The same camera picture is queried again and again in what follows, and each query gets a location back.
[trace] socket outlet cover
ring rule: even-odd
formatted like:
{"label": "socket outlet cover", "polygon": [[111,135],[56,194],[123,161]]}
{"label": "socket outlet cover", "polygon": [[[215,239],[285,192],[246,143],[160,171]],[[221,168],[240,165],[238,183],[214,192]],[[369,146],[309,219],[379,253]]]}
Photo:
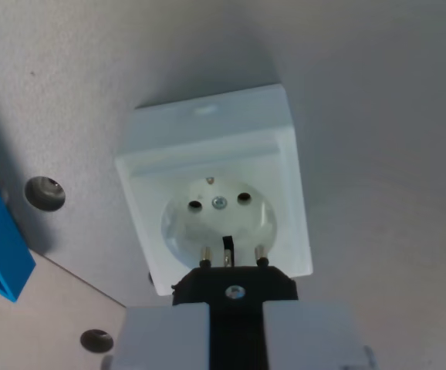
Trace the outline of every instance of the socket outlet cover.
{"label": "socket outlet cover", "polygon": [[[137,109],[115,162],[159,295],[198,266],[203,247],[213,266],[223,266],[223,236],[234,239],[236,266],[255,265],[254,248],[263,246],[291,278],[313,272],[295,130],[280,85]],[[216,197],[224,198],[217,206]]]}

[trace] circular hole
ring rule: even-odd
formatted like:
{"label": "circular hole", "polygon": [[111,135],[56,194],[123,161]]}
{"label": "circular hole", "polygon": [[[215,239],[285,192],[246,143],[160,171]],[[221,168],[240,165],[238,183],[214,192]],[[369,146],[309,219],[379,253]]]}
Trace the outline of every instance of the circular hole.
{"label": "circular hole", "polygon": [[39,210],[53,212],[62,208],[66,193],[56,181],[43,176],[33,177],[24,188],[28,202]]}
{"label": "circular hole", "polygon": [[88,351],[94,353],[108,352],[113,348],[113,338],[106,331],[90,329],[81,335],[81,345]]}
{"label": "circular hole", "polygon": [[199,212],[200,210],[202,210],[201,202],[192,200],[191,202],[189,202],[189,210],[191,210],[192,212]]}
{"label": "circular hole", "polygon": [[240,193],[237,197],[237,200],[240,204],[249,204],[252,197],[249,193]]}

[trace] white surface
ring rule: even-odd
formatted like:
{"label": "white surface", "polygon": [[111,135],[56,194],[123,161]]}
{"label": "white surface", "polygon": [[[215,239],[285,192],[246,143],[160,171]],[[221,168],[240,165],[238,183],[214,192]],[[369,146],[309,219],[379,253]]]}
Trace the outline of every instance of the white surface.
{"label": "white surface", "polygon": [[35,270],[17,303],[0,296],[0,370],[102,370],[81,334],[98,328],[116,340],[125,308],[33,254]]}
{"label": "white surface", "polygon": [[209,306],[128,308],[111,370],[208,370]]}
{"label": "white surface", "polygon": [[33,248],[156,304],[113,165],[127,117],[278,81],[314,260],[302,299],[351,305],[382,370],[446,368],[446,1],[0,1],[0,153],[19,174],[1,177],[11,202],[37,175],[67,196],[24,212]]}
{"label": "white surface", "polygon": [[[288,276],[312,273],[295,131],[281,86],[139,109],[116,164],[158,294],[171,294],[198,266],[203,247],[222,266],[225,236],[233,237],[237,266],[254,266],[262,245]],[[237,201],[245,192],[249,205]],[[216,196],[228,201],[224,210],[211,205]],[[200,212],[188,209],[192,200]]]}

